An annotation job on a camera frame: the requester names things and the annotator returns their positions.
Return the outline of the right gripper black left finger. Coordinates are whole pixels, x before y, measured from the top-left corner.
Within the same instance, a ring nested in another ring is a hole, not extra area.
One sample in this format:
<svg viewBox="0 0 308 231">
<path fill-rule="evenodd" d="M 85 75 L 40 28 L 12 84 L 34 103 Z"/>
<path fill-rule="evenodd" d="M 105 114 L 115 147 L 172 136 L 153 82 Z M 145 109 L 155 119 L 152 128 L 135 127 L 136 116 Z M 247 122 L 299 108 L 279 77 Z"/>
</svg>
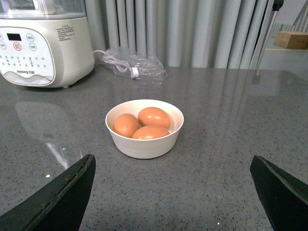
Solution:
<svg viewBox="0 0 308 231">
<path fill-rule="evenodd" d="M 2 231 L 77 231 L 96 171 L 88 154 L 0 218 Z"/>
</svg>

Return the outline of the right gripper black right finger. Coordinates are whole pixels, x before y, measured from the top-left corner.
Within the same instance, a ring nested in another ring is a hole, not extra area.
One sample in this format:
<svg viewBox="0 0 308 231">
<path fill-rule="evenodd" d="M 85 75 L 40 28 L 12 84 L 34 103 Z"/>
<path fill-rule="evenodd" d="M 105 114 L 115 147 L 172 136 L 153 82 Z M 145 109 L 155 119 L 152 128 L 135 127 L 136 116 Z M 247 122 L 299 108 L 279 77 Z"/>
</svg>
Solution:
<svg viewBox="0 0 308 231">
<path fill-rule="evenodd" d="M 308 185 L 269 160 L 255 155 L 250 172 L 275 231 L 308 229 Z"/>
</svg>

